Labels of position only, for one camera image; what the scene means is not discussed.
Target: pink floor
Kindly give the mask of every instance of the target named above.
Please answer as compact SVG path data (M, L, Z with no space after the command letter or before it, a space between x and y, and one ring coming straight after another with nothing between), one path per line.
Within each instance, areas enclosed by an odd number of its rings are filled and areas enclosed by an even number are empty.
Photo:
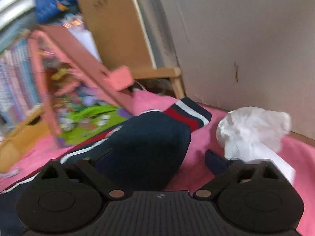
M149 109L165 110L175 102L176 99L171 97L159 97L147 91L137 91L134 94L133 109L136 113ZM213 149L223 154L223 149L216 140L215 132L219 121L226 113L215 109L206 109L212 113L212 120L209 125L192 133L187 155L166 190L189 190L194 192L214 177L204 165L204 153L207 149ZM22 168L18 175L8 179L0 179L0 192L45 165L48 160L59 157L68 150L68 148L50 150L47 146L49 146L51 140L51 137L42 139L23 160L11 168L12 170ZM283 138L282 144L283 147L279 155L295 168L294 187L305 205L298 231L303 236L314 236L315 148L289 136Z

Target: striped cuff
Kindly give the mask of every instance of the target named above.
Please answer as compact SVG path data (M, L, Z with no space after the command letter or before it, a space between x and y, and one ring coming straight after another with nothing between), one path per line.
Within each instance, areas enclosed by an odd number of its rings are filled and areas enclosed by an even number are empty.
M187 97L178 100L168 108L165 113L168 116L187 124L191 132L202 128L211 120L210 112Z

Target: ribbed surface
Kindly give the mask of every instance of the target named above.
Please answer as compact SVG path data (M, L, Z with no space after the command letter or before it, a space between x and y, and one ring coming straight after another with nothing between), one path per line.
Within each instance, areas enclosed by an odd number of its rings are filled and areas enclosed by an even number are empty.
M67 236L250 236L231 227L211 203L192 199L187 192L136 192L111 202L103 215L80 232ZM42 236L27 232L25 236ZM269 236L298 236L291 231Z

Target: round black disc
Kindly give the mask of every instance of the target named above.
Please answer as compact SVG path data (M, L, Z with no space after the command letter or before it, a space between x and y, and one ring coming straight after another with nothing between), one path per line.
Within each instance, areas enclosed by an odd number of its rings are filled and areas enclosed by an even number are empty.
M235 184L218 199L223 216L236 226L259 233L274 233L297 225L304 204L288 183L262 178Z
M17 213L32 230L67 232L92 221L101 205L100 194L87 185L46 179L20 197Z

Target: pink blanket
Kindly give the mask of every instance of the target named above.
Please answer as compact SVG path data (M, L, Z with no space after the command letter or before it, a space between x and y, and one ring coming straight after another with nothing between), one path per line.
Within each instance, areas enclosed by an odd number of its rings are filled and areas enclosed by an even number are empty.
M136 113L149 109L166 110L175 102L176 99L171 97L159 97L147 91L137 91L134 94L133 108ZM213 149L223 154L223 149L216 140L215 132L219 121L226 113L215 109L206 109L212 113L211 122L192 133L187 155L166 190L189 190L194 192L214 177L204 164L204 154L207 149ZM51 141L50 138L43 139L30 154L12 167L12 170L22 168L18 175L12 178L0 179L0 191L68 150L68 148L55 151L47 150L44 147L49 146L49 141ZM279 155L296 170L294 187L305 205L298 231L303 236L314 236L315 148L288 136L283 138L282 145Z

